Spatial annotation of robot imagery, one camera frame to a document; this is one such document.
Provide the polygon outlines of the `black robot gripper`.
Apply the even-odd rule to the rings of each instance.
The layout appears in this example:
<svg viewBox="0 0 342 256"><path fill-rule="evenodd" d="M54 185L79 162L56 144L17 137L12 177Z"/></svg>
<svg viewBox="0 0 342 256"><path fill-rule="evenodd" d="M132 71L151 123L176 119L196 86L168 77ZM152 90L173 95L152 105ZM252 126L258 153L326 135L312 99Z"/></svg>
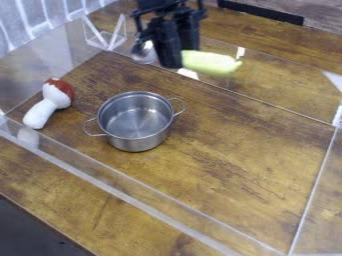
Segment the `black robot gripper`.
<svg viewBox="0 0 342 256"><path fill-rule="evenodd" d="M199 49L199 23L207 17L207 10L203 0L195 0L195 9L187 5L188 1L136 0L137 7L131 13L139 34L144 31L141 16L148 13L153 13L157 18L171 15L172 20L176 22L175 24L172 20L164 19L153 19L151 22L151 26L153 27L152 42L155 51L159 63L165 68L176 69L181 67L181 49Z"/></svg>

